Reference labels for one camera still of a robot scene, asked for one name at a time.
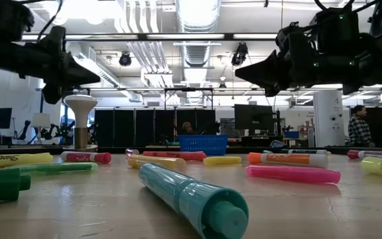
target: woman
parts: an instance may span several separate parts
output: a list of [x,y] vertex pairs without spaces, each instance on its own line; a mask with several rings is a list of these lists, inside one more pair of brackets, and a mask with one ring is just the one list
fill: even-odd
[[191,128],[191,123],[190,122],[183,123],[180,132],[181,132],[181,134],[193,134],[192,128]]

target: green highlighter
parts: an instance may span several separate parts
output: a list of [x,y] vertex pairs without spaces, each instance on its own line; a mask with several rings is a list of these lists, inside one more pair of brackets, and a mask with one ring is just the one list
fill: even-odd
[[15,165],[6,169],[20,169],[22,175],[57,175],[61,173],[75,173],[83,171],[97,171],[96,163],[33,163]]

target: desk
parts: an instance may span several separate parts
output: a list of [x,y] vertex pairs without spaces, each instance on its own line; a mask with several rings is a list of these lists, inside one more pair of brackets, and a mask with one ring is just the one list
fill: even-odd
[[[238,190],[250,220],[244,239],[382,238],[382,176],[333,155],[335,185],[246,177],[244,166],[205,167],[186,174]],[[138,180],[124,155],[97,173],[33,178],[17,202],[0,202],[0,239],[191,239],[197,233]]]

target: plaid shirt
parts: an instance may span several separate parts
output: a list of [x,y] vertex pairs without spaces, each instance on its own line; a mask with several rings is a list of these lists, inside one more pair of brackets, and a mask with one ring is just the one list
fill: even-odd
[[350,145],[369,144],[371,143],[371,133],[369,132],[368,123],[362,118],[354,115],[349,121],[349,138]]

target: orange highlighter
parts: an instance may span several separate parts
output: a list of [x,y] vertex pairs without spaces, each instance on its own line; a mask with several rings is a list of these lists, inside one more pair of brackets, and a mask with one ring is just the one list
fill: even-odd
[[262,163],[301,167],[317,167],[322,169],[326,169],[328,167],[327,155],[299,153],[249,153],[247,159],[250,164]]
[[145,151],[144,156],[153,156],[153,157],[170,157],[170,158],[179,158],[186,161],[195,160],[203,161],[206,158],[206,154],[203,151],[199,152],[169,152],[169,151]]

